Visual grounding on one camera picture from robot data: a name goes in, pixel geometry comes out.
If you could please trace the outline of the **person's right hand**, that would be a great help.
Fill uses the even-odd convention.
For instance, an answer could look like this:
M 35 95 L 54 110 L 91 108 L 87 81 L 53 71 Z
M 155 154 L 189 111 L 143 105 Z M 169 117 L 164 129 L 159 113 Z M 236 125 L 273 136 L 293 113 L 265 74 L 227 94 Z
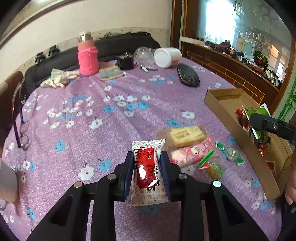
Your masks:
M 296 155 L 295 150 L 292 154 L 292 165 L 290 170 L 290 178 L 285 187 L 285 198 L 289 205 L 296 202 Z

